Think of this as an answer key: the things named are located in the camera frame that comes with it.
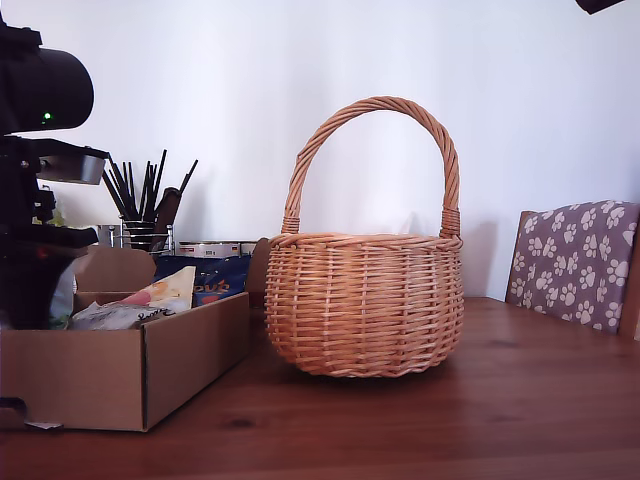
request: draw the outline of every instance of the chair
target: chair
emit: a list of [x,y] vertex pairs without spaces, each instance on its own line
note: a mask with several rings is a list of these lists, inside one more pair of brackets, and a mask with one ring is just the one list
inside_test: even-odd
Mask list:
[[505,301],[640,340],[640,205],[520,215]]

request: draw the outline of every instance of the open cardboard box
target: open cardboard box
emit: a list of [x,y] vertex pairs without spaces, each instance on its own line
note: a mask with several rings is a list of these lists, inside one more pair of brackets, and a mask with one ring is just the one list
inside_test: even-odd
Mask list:
[[[245,288],[254,298],[266,275],[268,245],[260,245]],[[90,247],[76,270],[74,310],[122,299],[151,283],[154,272],[145,252]],[[26,411],[0,409],[0,427],[24,417],[65,428],[146,432],[247,354],[250,293],[139,330],[2,331],[0,395],[5,405],[24,402]]]

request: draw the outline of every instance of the woven wicker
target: woven wicker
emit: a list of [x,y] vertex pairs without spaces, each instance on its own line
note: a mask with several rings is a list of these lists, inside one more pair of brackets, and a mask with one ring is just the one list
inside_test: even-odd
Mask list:
[[[439,237],[298,233],[300,195],[314,155],[339,126],[363,113],[411,116],[444,159]],[[327,120],[298,154],[282,234],[271,240],[267,331],[301,370],[334,377],[399,377],[438,365],[463,317],[458,158],[447,130],[414,102],[373,97]]]

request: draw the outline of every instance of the black device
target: black device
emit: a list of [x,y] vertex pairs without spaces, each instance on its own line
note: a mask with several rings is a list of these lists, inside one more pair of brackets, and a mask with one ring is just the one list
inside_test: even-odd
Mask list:
[[609,8],[616,3],[620,3],[623,0],[576,0],[578,5],[587,12],[589,15],[598,13],[605,8]]
[[55,199],[37,179],[98,184],[109,155],[11,135],[75,128],[91,114],[82,63],[41,45],[39,32],[9,27],[0,13],[0,322],[18,329],[47,328],[60,274],[97,241],[93,229],[47,225]]

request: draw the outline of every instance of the paw print fabric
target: paw print fabric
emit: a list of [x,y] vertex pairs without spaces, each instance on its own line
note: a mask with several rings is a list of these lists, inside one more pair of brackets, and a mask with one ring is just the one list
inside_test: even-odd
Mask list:
[[640,205],[576,204],[529,215],[507,302],[617,333]]

